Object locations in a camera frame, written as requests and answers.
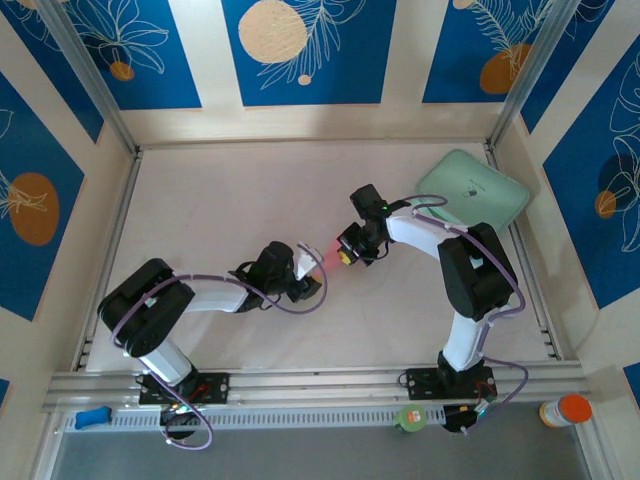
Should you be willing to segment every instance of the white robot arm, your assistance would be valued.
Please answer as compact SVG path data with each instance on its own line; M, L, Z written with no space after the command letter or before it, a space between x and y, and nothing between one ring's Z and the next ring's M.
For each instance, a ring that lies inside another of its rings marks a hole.
M442 228L417 220L411 215L393 214L387 218L387 230L394 242L411 245L438 261L440 260L438 245L448 238L457 237ZM473 260L472 264L482 266L482 262ZM485 316L476 321L462 316L457 311L454 313L449 340L442 349L442 354L456 372L467 370L481 360L477 345L487 323L486 318Z
M258 260L230 272L238 281L197 282L193 288L180 282L180 276L174 276L164 261L152 259L102 301L98 314L126 355L138 358L169 386L188 395L198 386L198 382L189 382L198 372L168 338L178 318L186 312L238 313L261 308L264 298L256 291L268 296L286 294L293 302L310 298L320 284L308 273L322 256L313 248L302 246L294 261L287 245L271 242ZM162 282L167 282L166 287L131 314L136 302Z
M405 201L388 204L373 185L351 195L364 225L351 224L339 237L339 253L344 263L362 260L370 265L379 247L400 242L411 245L440 261L445 288L455 313L449 340L438 358L438 377L449 397L460 394L460 386L473 386L482 375L482 355L478 344L491 312L505 306L513 289L508 280L465 238L436 225L403 214ZM471 228L456 226L480 241L515 279L515 274L498 237L488 224Z

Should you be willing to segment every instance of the perforated cable channel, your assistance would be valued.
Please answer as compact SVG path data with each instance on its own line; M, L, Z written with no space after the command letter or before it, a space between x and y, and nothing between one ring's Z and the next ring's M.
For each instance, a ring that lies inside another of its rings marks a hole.
M250 410L203 410L217 430L257 430L280 428L330 428L330 427L382 427L393 424L393 418L402 406L353 407L353 408L297 408ZM446 423L444 408L422 405L428 425ZM118 411L111 423L85 428L81 432L140 432L160 428L158 411ZM193 424L172 427L172 430L193 429ZM75 415L70 414L65 432L75 430Z

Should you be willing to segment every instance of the white floor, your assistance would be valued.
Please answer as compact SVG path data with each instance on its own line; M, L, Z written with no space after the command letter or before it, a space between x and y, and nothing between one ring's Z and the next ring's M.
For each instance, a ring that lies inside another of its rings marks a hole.
M110 289L152 257L182 272L222 274L255 260L271 240L291 246L303 240L324 252L359 220L349 201L357 188L373 183L389 201L411 195L422 176L454 148L484 159L480 144L417 142L148 151ZM506 233L501 239L524 287L513 243ZM313 314L275 309L189 314L171 336L203 369L433 363L448 338L452 315L438 263L395 244L388 258L369 268L341 265L331 271L328 299ZM109 345L108 337L100 324L87 370L139 368ZM485 351L506 360L546 359L533 309L494 328Z

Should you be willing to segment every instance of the black mount plate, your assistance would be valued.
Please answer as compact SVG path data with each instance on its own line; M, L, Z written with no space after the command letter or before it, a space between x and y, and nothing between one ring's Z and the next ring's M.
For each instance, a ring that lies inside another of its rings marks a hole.
M478 369L475 378L465 382L454 391L446 391L438 380L437 368L410 368L406 371L406 385L409 392L409 400L470 400L486 398L497 392L493 371L490 367Z
M191 403L198 405L224 405L229 394L228 373L200 373L195 377L197 387L187 398ZM168 405L174 403L171 395L158 385L153 377L145 375L140 382L142 385L157 385L154 388L142 388L140 390L140 405Z

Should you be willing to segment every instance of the orange cap bottle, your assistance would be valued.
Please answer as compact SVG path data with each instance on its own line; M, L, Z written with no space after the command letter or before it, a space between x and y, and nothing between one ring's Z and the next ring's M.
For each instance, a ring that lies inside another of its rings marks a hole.
M566 427L584 423L591 419L593 411L589 401L582 395L565 395L555 402L545 402L540 406L540 418L549 427Z

